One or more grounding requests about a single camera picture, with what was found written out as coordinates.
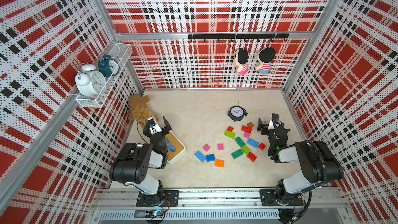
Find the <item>red long block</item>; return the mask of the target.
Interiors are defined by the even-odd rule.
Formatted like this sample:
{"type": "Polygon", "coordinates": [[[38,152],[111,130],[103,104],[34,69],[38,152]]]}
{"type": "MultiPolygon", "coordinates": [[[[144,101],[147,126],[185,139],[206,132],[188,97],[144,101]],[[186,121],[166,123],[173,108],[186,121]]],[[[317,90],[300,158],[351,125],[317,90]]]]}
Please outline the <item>red long block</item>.
{"type": "Polygon", "coordinates": [[[252,128],[250,128],[250,127],[248,127],[248,126],[245,126],[245,125],[242,126],[241,130],[242,130],[243,132],[248,132],[248,133],[251,133],[251,132],[252,132],[252,128]]]}

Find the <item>dark green block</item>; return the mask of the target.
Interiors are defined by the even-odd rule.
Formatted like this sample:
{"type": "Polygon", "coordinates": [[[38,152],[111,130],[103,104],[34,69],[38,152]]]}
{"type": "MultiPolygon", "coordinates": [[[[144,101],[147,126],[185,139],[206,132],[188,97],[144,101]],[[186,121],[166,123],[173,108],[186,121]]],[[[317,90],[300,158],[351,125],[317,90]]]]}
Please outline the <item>dark green block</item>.
{"type": "Polygon", "coordinates": [[[244,141],[239,136],[235,138],[235,142],[240,148],[242,148],[242,147],[244,147],[246,145],[244,143],[244,141]]]}

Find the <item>lime block small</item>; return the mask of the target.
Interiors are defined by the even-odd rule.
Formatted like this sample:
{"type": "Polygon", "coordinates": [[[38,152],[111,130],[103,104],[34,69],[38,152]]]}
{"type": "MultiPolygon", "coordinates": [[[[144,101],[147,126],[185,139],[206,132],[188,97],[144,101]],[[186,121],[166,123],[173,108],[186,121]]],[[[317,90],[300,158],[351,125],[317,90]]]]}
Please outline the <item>lime block small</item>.
{"type": "Polygon", "coordinates": [[[243,153],[245,155],[248,155],[249,153],[251,153],[251,150],[246,145],[242,146],[241,150],[243,151],[243,153]]]}

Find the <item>lime long block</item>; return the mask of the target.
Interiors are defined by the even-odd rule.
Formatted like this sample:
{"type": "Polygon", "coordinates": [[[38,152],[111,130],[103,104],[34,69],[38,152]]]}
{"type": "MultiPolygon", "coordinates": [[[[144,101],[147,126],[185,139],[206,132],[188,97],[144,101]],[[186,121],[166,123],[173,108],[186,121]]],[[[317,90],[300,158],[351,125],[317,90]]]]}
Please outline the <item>lime long block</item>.
{"type": "Polygon", "coordinates": [[[235,139],[235,133],[229,130],[225,130],[224,135],[228,138],[235,139]]]}

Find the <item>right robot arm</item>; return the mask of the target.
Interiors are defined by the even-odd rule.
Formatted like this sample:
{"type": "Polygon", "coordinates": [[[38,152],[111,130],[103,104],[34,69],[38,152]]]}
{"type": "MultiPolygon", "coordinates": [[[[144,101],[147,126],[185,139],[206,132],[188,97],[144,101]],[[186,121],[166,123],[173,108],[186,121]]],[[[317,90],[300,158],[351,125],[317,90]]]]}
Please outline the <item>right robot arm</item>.
{"type": "Polygon", "coordinates": [[[288,145],[289,129],[273,113],[269,123],[258,121],[257,131],[269,141],[268,158],[275,163],[300,164],[294,175],[280,179],[276,187],[260,190],[263,206],[302,206],[304,196],[344,177],[344,170],[327,145],[322,141],[301,141],[288,145]]]}

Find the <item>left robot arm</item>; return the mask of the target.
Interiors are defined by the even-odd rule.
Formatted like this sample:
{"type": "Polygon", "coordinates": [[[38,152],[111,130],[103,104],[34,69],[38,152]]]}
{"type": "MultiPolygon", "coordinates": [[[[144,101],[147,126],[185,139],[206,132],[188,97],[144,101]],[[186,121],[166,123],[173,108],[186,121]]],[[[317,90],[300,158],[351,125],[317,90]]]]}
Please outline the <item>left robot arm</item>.
{"type": "Polygon", "coordinates": [[[162,182],[148,172],[149,169],[163,169],[167,164],[166,135],[172,127],[163,119],[160,127],[154,117],[147,120],[143,134],[149,138],[148,144],[126,143],[109,171],[109,178],[141,192],[141,201],[146,205],[160,206],[164,202],[162,182]]]}

